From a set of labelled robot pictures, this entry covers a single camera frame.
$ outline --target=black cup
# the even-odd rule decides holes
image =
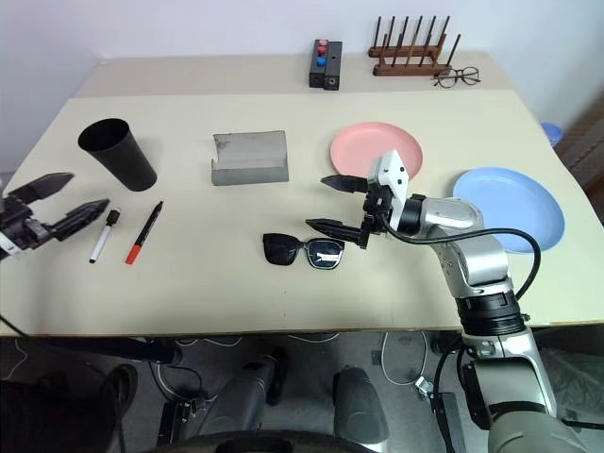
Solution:
[[[124,120],[108,118],[86,127],[77,144],[131,191],[146,191],[158,180]]]

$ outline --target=paper plate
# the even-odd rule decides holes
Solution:
[[[542,251],[564,234],[564,215],[556,199],[537,181],[513,170],[484,167],[467,172],[455,183],[453,196],[479,208],[485,227],[521,229],[535,238]],[[509,252],[532,252],[522,238],[496,237]]]
[[[422,148],[400,127],[387,123],[358,123],[342,130],[331,142],[331,161],[340,175],[367,177],[371,163],[395,149],[411,179],[422,166]]]

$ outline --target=red marker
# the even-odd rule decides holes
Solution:
[[[139,237],[136,238],[134,245],[132,245],[132,248],[130,249],[130,253],[128,253],[128,258],[126,258],[126,264],[132,264],[136,257],[139,255],[139,252],[143,248],[144,240],[147,239],[147,236],[149,235],[149,231],[151,231],[153,224],[155,224],[155,221],[158,220],[162,206],[163,201],[160,201],[158,205],[154,207],[153,212],[151,212],[151,215],[147,219],[147,223],[143,226],[143,231],[141,231]]]

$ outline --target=sunglasses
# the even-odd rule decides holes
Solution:
[[[267,233],[262,236],[264,257],[271,264],[289,266],[295,260],[298,250],[306,250],[309,263],[315,269],[335,269],[344,252],[344,242],[335,239],[311,239],[307,243],[294,236]]]

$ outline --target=wooden rack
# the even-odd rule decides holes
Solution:
[[[422,45],[417,45],[418,37],[420,34],[423,16],[420,16],[417,21],[417,26],[414,33],[411,35],[410,45],[402,45],[405,39],[405,33],[409,24],[409,16],[405,18],[403,24],[403,31],[398,35],[395,46],[390,46],[391,37],[393,36],[394,22],[396,17],[393,16],[390,22],[390,28],[388,33],[384,34],[384,38],[381,46],[378,46],[379,38],[379,26],[381,24],[381,16],[377,18],[376,36],[374,38],[374,45],[369,48],[367,52],[369,57],[379,59],[377,64],[374,66],[374,76],[435,76],[438,73],[451,69],[451,59],[455,54],[455,49],[460,41],[461,35],[457,36],[453,49],[449,55],[449,58],[445,64],[439,63],[438,58],[443,51],[443,46],[446,40],[446,26],[449,23],[450,16],[446,17],[443,30],[441,31],[440,37],[436,44],[431,44],[432,30],[436,23],[436,16],[432,17],[426,40]],[[419,58],[417,62],[411,62],[411,59]]]

